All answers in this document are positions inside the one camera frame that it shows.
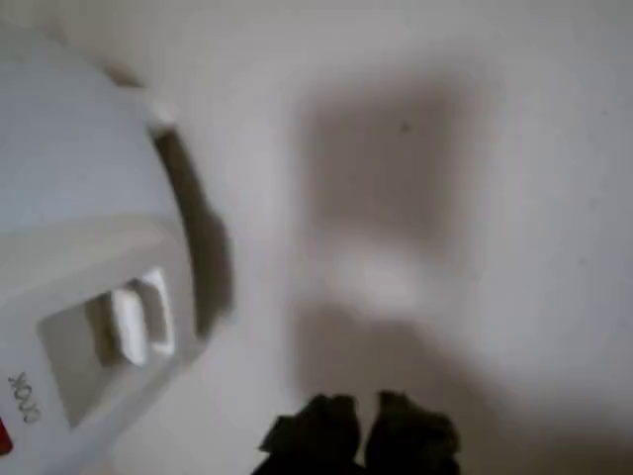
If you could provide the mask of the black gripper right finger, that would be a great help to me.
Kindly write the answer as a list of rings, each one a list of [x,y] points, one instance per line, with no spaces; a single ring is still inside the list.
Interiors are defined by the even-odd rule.
[[[378,413],[365,445],[369,474],[459,474],[460,435],[443,413],[406,394],[378,394]]]

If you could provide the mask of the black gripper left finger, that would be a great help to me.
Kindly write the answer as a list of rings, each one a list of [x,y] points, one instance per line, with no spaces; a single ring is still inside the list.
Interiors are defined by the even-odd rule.
[[[293,415],[277,417],[258,450],[255,474],[362,474],[355,461],[361,442],[356,400],[317,394]]]

